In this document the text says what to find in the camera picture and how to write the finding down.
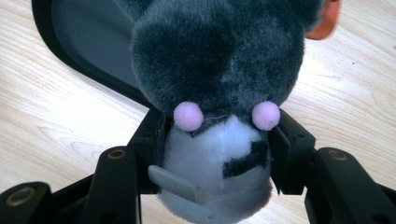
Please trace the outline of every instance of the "light wood surface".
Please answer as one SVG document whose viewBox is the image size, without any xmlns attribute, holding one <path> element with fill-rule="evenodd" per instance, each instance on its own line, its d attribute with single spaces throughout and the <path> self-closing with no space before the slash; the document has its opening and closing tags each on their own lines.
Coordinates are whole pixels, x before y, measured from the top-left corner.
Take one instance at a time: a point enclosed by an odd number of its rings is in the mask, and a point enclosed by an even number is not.
<svg viewBox="0 0 396 224">
<path fill-rule="evenodd" d="M 282 105 L 317 148 L 353 154 L 396 189 L 396 1 L 345 0 L 333 35 L 306 41 L 296 87 Z M 60 62 L 42 41 L 31 2 L 0 1 L 0 192 L 29 181 L 52 191 L 93 173 L 125 145 L 147 109 Z M 143 196 L 144 223 L 185 223 Z M 273 194 L 243 223 L 308 223 L 304 196 Z"/>
</svg>

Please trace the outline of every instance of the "plush toy head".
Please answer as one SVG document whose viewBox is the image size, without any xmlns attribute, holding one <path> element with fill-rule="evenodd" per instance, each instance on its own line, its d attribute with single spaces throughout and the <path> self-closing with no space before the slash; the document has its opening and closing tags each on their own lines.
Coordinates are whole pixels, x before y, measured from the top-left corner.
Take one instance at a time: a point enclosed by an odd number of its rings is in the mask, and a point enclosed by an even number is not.
<svg viewBox="0 0 396 224">
<path fill-rule="evenodd" d="M 303 61 L 304 35 L 322 7 L 322 0 L 116 2 L 134 22 L 132 67 L 140 90 L 169 117 L 199 114 L 201 120 L 202 114 L 201 123 L 184 119 L 179 127 L 195 134 L 231 115 L 272 129 L 277 115 L 267 119 L 253 110 L 273 114 L 259 104 L 280 105 L 289 96 Z M 184 102 L 199 111 L 174 115 Z"/>
</svg>

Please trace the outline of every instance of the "plush toy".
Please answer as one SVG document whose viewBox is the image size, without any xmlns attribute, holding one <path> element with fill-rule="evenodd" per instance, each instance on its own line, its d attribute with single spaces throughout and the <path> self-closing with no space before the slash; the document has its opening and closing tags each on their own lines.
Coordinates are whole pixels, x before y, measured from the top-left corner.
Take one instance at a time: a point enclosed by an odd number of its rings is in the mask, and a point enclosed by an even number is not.
<svg viewBox="0 0 396 224">
<path fill-rule="evenodd" d="M 163 169 L 197 186 L 200 203 L 164 189 L 196 223 L 234 223 L 266 205 L 267 131 L 279 122 L 322 0 L 115 0 L 133 21 L 140 90 L 172 118 Z"/>
</svg>

